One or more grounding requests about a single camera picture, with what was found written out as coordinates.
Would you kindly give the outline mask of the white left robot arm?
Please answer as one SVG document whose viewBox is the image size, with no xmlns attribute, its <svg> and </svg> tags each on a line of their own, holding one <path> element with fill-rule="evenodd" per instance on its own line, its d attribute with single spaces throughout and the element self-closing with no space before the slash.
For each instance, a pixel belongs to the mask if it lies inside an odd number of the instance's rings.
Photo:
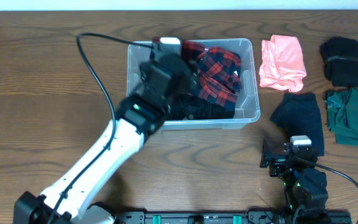
<svg viewBox="0 0 358 224">
<path fill-rule="evenodd" d="M 175 37 L 152 41 L 148 61 L 139 65 L 140 83 L 119 105 L 104 133 L 79 161 L 39 196 L 23 193 L 14 223 L 117 223 L 93 199 L 133 154 L 163 125 L 178 94 L 196 86 L 198 75 Z"/>
</svg>

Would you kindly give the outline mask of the black buttoned garment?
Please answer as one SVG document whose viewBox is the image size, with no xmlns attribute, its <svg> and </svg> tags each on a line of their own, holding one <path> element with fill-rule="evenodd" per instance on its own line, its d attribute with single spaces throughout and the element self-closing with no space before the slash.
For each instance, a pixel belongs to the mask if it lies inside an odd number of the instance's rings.
<svg viewBox="0 0 358 224">
<path fill-rule="evenodd" d="M 210 103 L 193 95 L 178 95 L 170 105 L 168 120 L 232 119 L 236 98 Z"/>
</svg>

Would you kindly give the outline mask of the red navy plaid shirt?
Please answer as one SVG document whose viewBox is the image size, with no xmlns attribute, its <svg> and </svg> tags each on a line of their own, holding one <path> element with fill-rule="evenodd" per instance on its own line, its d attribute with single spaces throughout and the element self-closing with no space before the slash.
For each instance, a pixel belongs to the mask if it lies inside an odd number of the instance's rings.
<svg viewBox="0 0 358 224">
<path fill-rule="evenodd" d="M 239 54 L 223 47 L 208 47 L 201 42 L 176 39 L 181 58 L 195 68 L 198 76 L 194 88 L 180 93 L 181 97 L 194 96 L 213 106 L 234 111 L 242 90 Z"/>
</svg>

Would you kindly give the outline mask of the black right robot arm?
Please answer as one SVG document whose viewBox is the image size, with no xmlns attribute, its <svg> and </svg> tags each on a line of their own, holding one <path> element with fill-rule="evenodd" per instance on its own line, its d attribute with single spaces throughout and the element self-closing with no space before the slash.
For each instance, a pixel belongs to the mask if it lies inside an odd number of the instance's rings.
<svg viewBox="0 0 358 224">
<path fill-rule="evenodd" d="M 325 209 L 328 200 L 326 174 L 315 169 L 318 151 L 307 136 L 293 136 L 284 153 L 275 154 L 263 140 L 261 168 L 283 180 L 286 207 L 273 216 L 274 223 L 331 223 Z"/>
</svg>

